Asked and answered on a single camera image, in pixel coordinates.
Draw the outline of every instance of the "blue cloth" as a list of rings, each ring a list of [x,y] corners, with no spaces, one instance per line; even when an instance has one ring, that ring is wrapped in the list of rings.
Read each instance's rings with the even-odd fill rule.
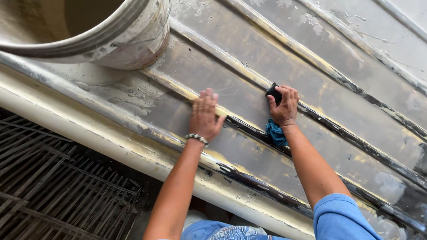
[[[356,202],[344,194],[331,194],[314,206],[314,234],[317,240],[382,240],[363,217]],[[248,226],[199,221],[181,234],[181,240],[289,240],[258,234]]]
[[[268,123],[266,125],[266,132],[267,134],[273,139],[273,143],[276,146],[288,146],[288,141],[285,138],[285,135],[283,134],[282,129],[273,122],[273,119],[269,118]]]

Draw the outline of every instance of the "sanding block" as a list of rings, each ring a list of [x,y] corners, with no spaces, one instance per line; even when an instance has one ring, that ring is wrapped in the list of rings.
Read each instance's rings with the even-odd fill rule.
[[[282,94],[279,93],[278,91],[276,91],[276,89],[275,89],[275,87],[278,87],[278,86],[279,85],[277,85],[277,83],[274,82],[271,85],[271,87],[266,90],[266,95],[265,95],[265,96],[268,96],[268,95],[273,96],[274,99],[276,100],[277,105],[279,105],[280,102],[282,101]]]

